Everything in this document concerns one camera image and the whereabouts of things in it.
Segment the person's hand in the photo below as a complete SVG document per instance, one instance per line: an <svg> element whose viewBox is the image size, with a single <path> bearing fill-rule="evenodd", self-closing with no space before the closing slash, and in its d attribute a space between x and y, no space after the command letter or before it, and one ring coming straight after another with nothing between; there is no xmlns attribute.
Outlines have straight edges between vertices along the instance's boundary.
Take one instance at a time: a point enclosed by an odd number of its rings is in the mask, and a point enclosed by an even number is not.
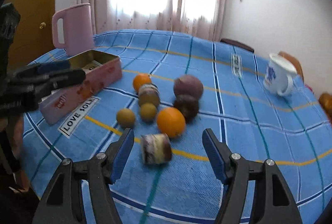
<svg viewBox="0 0 332 224"><path fill-rule="evenodd" d="M21 114L9 117L6 131L13 155L18 158L23 144L24 116Z"/></svg>

